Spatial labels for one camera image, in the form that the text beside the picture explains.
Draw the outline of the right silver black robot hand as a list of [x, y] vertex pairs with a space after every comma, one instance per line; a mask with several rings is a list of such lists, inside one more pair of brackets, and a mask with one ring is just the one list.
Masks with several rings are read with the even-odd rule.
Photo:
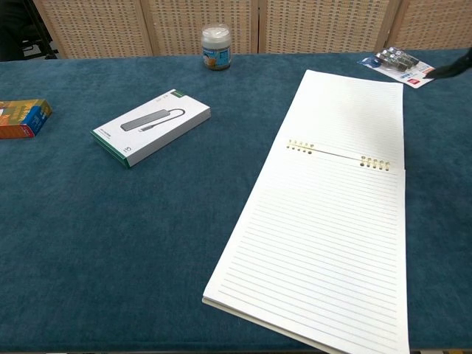
[[455, 60], [452, 64], [441, 66], [428, 72], [424, 79], [439, 80], [456, 77], [471, 68], [471, 57], [472, 48], [470, 48], [463, 56]]

